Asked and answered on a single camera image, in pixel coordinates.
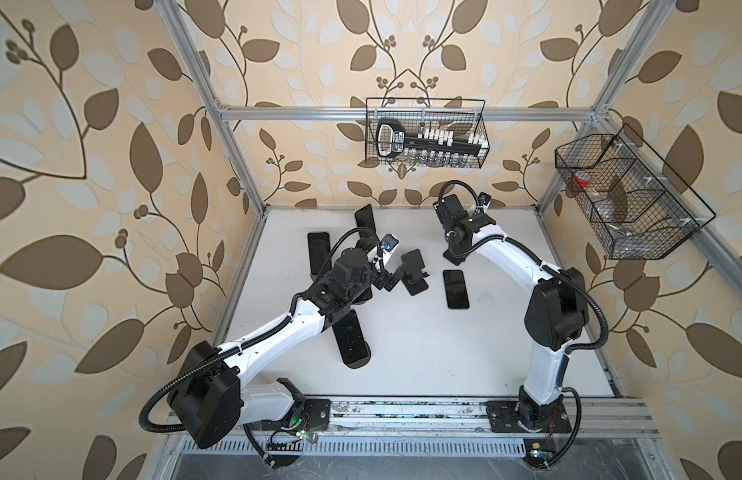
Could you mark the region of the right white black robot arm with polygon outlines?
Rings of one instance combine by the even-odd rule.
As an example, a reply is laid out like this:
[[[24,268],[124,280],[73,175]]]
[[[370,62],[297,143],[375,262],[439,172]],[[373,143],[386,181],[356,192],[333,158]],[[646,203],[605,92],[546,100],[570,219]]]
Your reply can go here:
[[[562,413],[563,379],[571,354],[603,347],[607,320],[587,292],[581,272],[546,262],[509,236],[487,214],[490,200],[463,181],[443,183],[434,210],[447,243],[444,258],[458,266],[480,254],[530,293],[524,327],[533,345],[516,418],[521,428],[539,431]]]

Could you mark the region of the black phone stand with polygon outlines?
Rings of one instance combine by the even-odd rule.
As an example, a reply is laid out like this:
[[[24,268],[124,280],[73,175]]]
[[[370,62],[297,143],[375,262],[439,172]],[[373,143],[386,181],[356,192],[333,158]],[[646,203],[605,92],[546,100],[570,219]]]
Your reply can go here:
[[[465,310],[470,307],[465,276],[462,270],[444,270],[443,282],[447,307]]]

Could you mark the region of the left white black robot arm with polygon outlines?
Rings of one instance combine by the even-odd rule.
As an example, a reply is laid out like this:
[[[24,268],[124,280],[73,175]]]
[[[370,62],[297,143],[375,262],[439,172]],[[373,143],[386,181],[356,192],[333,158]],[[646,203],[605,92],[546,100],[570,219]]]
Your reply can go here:
[[[138,423],[150,433],[186,432],[206,449],[240,425],[286,418],[299,391],[284,379],[255,385],[269,364],[352,313],[367,290],[391,290],[395,276],[385,264],[399,241],[371,236],[370,246],[332,249],[319,275],[296,293],[287,311],[264,326],[219,346],[202,341],[191,349],[180,373],[142,407]]]

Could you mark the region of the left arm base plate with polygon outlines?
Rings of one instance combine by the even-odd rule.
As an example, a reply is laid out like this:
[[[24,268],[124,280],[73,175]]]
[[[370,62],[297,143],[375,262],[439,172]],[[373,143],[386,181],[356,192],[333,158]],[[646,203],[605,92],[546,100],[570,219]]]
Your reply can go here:
[[[332,402],[327,398],[307,398],[296,401],[286,414],[277,420],[261,420],[253,423],[260,431],[324,431],[330,422]]]

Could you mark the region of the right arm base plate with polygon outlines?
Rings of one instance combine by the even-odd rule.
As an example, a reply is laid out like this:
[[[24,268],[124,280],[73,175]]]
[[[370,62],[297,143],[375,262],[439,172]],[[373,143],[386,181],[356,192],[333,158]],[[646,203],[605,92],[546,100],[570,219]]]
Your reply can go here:
[[[539,406],[532,401],[494,400],[485,404],[493,433],[568,434],[569,416],[561,401]]]

